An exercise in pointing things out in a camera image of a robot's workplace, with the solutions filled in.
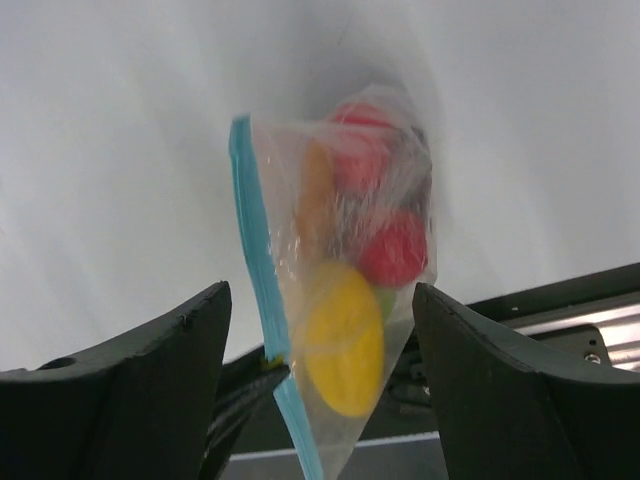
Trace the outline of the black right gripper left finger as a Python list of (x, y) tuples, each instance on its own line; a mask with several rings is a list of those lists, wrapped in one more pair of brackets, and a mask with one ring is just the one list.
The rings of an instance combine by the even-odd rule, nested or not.
[(2, 477), (196, 478), (231, 307), (219, 282), (94, 347), (3, 372)]

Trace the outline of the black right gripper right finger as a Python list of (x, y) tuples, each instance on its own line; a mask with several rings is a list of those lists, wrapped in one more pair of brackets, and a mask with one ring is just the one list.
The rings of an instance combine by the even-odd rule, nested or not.
[(638, 374), (556, 350), (428, 284), (413, 315), (450, 478), (638, 478)]

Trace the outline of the yellow fake lemon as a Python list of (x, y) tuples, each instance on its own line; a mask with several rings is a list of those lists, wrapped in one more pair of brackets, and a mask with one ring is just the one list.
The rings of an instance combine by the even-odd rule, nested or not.
[(354, 267), (325, 261), (306, 293), (301, 353), (308, 378), (333, 411), (364, 417), (384, 376), (384, 319), (374, 290)]

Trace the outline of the red fake apple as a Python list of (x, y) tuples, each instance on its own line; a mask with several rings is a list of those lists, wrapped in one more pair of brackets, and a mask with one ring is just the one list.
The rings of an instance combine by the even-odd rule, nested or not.
[(403, 287), (428, 265), (423, 219), (414, 212), (374, 211), (358, 221), (357, 233), (356, 265), (374, 285)]

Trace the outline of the clear zip top bag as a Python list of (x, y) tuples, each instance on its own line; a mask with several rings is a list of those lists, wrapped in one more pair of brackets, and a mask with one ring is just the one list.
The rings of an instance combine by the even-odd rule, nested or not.
[[(330, 116), (348, 102), (365, 102), (389, 115), (396, 131), (391, 160), (381, 185), (364, 195), (342, 190), (334, 171), (334, 235), (321, 257), (308, 260), (301, 255), (295, 226), (301, 166), (309, 142), (316, 140), (331, 152), (334, 169), (333, 144), (342, 125), (332, 123)], [(414, 281), (390, 288), (398, 292), (398, 316), (395, 322), (384, 323), (384, 376), (377, 402), (368, 415), (357, 418), (342, 416), (329, 408), (311, 384), (302, 360), (304, 321), (309, 307), (306, 289), (317, 267), (325, 261), (339, 261), (361, 273), (356, 265), (357, 223), (364, 216), (374, 211), (408, 210), (401, 201), (408, 187), (405, 140), (412, 125), (425, 132), (406, 91), (370, 85), (341, 101), (321, 119), (265, 120), (247, 114), (235, 118), (230, 127), (229, 157), (236, 216), (260, 315), (264, 351), (269, 359), (289, 369), (287, 378), (275, 389), (274, 398), (303, 475), (308, 479), (335, 479), (343, 470), (413, 330), (414, 289), (419, 283), (433, 282), (437, 276), (431, 192), (428, 217), (421, 217), (427, 237), (428, 265)], [(376, 288), (386, 288), (363, 277), (374, 293)]]

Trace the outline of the orange fake food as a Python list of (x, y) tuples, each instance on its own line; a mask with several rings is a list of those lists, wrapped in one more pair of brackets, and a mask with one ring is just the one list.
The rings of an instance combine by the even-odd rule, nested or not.
[(311, 140), (301, 166), (301, 191), (295, 213), (301, 255), (321, 257), (334, 235), (335, 185), (331, 152)]

